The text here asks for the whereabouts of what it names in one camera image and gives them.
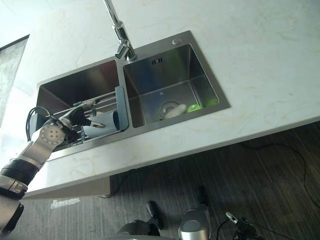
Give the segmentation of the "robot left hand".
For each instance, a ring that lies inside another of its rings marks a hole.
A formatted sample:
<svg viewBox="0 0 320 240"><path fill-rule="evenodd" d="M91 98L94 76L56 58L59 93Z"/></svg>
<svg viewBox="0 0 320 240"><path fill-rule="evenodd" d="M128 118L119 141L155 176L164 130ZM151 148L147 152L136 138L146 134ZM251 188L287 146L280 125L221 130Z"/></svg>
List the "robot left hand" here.
<svg viewBox="0 0 320 240"><path fill-rule="evenodd" d="M65 140L68 143L74 143L78 140L79 134L74 130L74 126L87 126L94 128L104 128L103 123L99 123L88 119L85 116L85 108L78 106L58 119L58 122L62 125L62 131L65 133Z"/></svg>

